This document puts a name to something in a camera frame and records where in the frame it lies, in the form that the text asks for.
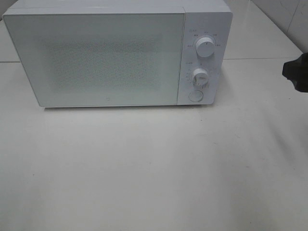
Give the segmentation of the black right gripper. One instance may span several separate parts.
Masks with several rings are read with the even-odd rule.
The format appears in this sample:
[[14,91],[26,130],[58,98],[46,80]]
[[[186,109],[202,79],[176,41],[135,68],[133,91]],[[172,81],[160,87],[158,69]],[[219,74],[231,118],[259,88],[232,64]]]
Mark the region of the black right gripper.
[[285,62],[282,75],[292,82],[295,90],[308,92],[308,53],[303,53],[296,60]]

